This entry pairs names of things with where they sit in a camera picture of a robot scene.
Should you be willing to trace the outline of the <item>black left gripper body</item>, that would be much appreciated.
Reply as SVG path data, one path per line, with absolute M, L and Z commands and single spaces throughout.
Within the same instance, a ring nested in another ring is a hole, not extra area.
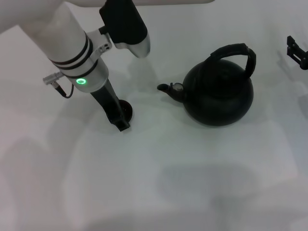
M 118 121 L 123 119 L 119 99 L 109 80 L 107 80 L 105 85 L 99 90 L 92 92 L 91 95 L 103 108 L 109 121 Z

